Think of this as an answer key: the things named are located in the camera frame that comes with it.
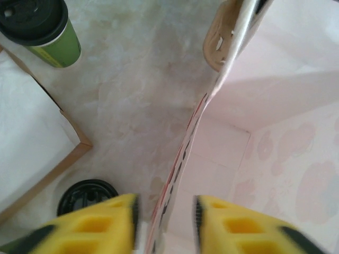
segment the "marble countertop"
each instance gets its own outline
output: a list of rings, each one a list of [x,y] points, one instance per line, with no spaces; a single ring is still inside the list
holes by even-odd
[[[55,69],[0,35],[94,148],[0,227],[7,241],[55,216],[73,183],[100,178],[140,193],[150,217],[192,111],[216,73],[202,43],[221,1],[66,0],[82,58]]]

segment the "green paper cup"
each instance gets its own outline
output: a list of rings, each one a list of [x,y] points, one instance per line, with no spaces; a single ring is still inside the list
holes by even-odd
[[[64,0],[0,0],[0,31],[53,67],[71,66],[81,55]]]

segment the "white tissue paper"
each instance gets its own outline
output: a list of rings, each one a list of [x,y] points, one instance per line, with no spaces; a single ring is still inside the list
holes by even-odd
[[[49,95],[0,52],[0,213],[79,143]]]

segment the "cardboard box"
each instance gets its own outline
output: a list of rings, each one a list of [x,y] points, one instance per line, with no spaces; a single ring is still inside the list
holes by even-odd
[[[3,49],[2,46],[0,46],[0,53],[3,50],[5,50],[5,49]],[[34,78],[34,80],[40,85],[40,87],[47,93],[47,91],[39,83],[39,81],[34,76],[34,74],[29,70],[28,66],[26,66],[18,57],[16,57],[12,53],[8,52],[7,50],[5,50],[5,52],[7,52],[7,54],[10,56],[10,58],[12,58],[12,60],[23,71],[25,71],[30,76],[32,76]],[[88,152],[92,148],[92,143],[90,142],[90,140],[81,131],[81,129],[77,126],[77,124],[69,117],[69,115],[66,112],[64,112],[62,109],[60,109],[60,113],[61,113],[61,115],[63,115],[65,117],[65,119],[73,127],[74,131],[76,132],[76,134],[78,136],[79,143],[74,147],[74,149],[66,157],[64,157],[63,160],[61,160],[54,168],[51,168],[50,171],[46,175],[44,175],[38,182],[33,183],[33,187],[31,187],[28,191],[26,191],[19,199],[15,200],[10,206],[8,206],[4,210],[2,210],[2,212],[0,213],[0,223],[4,222],[13,213],[17,212],[21,207],[23,207],[29,200],[33,199],[36,196],[36,194],[41,192],[57,176],[59,176],[61,173],[63,173],[68,167],[70,167],[81,156],[83,156],[86,152]]]

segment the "black plastic lid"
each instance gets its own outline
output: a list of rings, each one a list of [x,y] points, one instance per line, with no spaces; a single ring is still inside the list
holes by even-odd
[[[72,185],[62,196],[57,216],[97,204],[118,196],[118,192],[109,183],[90,179]]]
[[[64,0],[0,0],[0,31],[25,46],[48,43],[68,20]]]

